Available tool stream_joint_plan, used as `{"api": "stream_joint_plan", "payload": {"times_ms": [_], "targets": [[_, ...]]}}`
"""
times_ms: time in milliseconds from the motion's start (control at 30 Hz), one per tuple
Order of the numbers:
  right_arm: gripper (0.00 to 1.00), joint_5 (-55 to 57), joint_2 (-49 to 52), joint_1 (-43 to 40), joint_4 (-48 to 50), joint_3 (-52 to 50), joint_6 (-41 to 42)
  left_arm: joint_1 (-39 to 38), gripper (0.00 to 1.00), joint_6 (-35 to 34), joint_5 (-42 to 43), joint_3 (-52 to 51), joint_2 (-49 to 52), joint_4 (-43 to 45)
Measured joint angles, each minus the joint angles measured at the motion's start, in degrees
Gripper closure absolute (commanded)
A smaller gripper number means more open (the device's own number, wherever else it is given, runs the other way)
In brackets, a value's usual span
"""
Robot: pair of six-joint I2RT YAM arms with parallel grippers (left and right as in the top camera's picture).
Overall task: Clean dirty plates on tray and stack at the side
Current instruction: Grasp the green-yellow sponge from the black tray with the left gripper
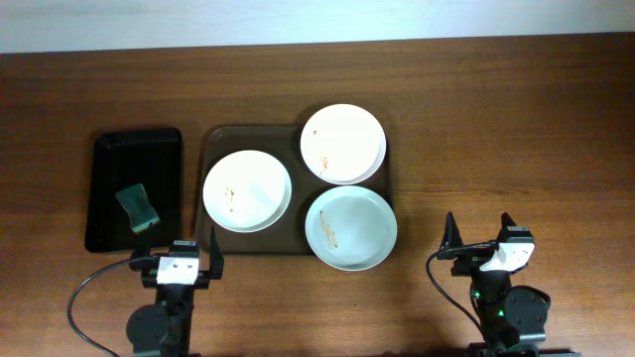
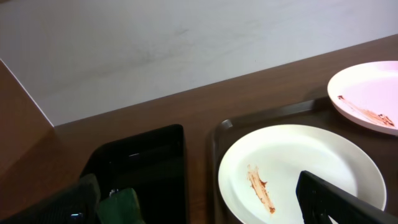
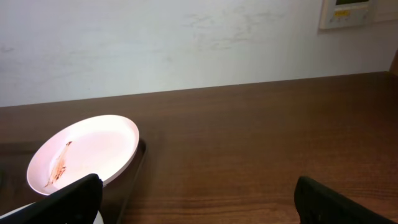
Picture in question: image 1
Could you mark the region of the pale blue plate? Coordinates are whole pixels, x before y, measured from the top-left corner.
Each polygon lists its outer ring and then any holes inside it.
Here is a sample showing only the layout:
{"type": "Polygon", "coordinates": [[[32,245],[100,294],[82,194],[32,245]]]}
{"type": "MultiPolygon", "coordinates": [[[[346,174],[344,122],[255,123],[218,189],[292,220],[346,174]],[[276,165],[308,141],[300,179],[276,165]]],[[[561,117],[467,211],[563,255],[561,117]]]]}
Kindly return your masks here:
{"type": "Polygon", "coordinates": [[[357,185],[331,188],[310,206],[307,241],[327,265],[348,272],[383,262],[395,247],[398,225],[389,203],[375,191],[357,185]]]}

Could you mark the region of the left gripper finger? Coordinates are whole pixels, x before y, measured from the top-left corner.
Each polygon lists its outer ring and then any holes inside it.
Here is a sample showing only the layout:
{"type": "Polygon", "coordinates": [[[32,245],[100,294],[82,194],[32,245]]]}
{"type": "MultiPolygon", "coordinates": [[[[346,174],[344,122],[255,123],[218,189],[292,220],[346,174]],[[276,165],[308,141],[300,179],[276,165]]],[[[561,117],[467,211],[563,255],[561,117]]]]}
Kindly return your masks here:
{"type": "Polygon", "coordinates": [[[144,258],[150,255],[152,230],[153,224],[149,223],[145,228],[137,232],[138,243],[134,250],[135,258],[144,258]]]}
{"type": "Polygon", "coordinates": [[[224,270],[224,257],[219,248],[215,228],[211,227],[209,238],[209,277],[221,279],[224,270]]]}

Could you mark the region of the green scrubbing sponge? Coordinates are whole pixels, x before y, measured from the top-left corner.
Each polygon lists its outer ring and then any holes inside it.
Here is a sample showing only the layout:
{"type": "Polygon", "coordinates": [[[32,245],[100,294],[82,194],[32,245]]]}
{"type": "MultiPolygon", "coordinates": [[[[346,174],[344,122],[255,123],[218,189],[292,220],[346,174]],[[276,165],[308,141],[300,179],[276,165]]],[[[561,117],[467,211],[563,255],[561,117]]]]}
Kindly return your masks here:
{"type": "Polygon", "coordinates": [[[131,230],[139,234],[160,223],[145,187],[141,183],[128,186],[115,193],[115,198],[127,213],[131,230]]]}

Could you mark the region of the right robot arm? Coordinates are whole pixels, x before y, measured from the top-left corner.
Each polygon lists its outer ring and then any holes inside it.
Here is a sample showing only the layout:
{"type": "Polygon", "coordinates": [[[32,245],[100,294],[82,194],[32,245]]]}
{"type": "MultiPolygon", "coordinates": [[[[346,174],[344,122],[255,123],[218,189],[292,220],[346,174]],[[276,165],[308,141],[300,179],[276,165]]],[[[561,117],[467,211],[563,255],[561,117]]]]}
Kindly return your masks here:
{"type": "Polygon", "coordinates": [[[471,279],[469,300],[474,312],[464,314],[483,341],[468,345],[469,356],[540,354],[551,298],[535,288],[511,283],[511,276],[528,266],[534,250],[529,228],[517,225],[506,212],[494,240],[468,245],[462,242],[453,215],[446,215],[440,248],[431,258],[451,260],[454,277],[471,279]]]}

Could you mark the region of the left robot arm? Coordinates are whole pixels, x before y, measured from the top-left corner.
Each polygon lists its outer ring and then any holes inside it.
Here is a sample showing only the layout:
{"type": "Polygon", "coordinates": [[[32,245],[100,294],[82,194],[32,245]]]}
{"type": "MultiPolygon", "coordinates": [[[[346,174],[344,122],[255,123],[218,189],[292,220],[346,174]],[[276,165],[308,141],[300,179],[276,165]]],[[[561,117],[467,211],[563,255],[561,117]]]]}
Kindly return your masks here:
{"type": "Polygon", "coordinates": [[[176,240],[167,253],[153,254],[154,224],[140,233],[129,267],[141,273],[142,285],[156,291],[155,301],[137,308],[126,334],[135,356],[188,356],[194,294],[222,278],[224,258],[214,231],[209,235],[209,268],[198,267],[200,245],[176,240]]]}

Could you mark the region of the white plate top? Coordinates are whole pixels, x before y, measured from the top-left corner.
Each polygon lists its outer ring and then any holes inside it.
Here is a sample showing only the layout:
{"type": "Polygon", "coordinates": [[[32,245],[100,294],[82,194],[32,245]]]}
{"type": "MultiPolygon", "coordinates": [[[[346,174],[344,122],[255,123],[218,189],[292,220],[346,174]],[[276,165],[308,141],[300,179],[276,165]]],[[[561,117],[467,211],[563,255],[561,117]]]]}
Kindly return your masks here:
{"type": "Polygon", "coordinates": [[[369,111],[352,104],[333,104],[305,124],[300,150],[304,163],[319,179],[348,185],[369,179],[387,153],[383,127],[369,111]]]}

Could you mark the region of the white plate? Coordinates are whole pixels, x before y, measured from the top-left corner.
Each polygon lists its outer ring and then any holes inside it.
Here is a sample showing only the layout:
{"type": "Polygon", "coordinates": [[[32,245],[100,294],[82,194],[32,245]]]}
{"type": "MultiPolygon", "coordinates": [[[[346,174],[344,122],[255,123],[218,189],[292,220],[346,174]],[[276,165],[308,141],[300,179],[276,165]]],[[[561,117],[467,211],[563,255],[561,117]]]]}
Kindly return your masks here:
{"type": "Polygon", "coordinates": [[[369,111],[352,104],[333,104],[305,124],[300,150],[304,163],[319,179],[348,185],[369,179],[387,153],[383,127],[369,111]]]}
{"type": "Polygon", "coordinates": [[[262,151],[243,150],[211,167],[203,182],[202,200],[220,227],[252,233],[282,217],[292,192],[291,176],[278,159],[262,151]]]}

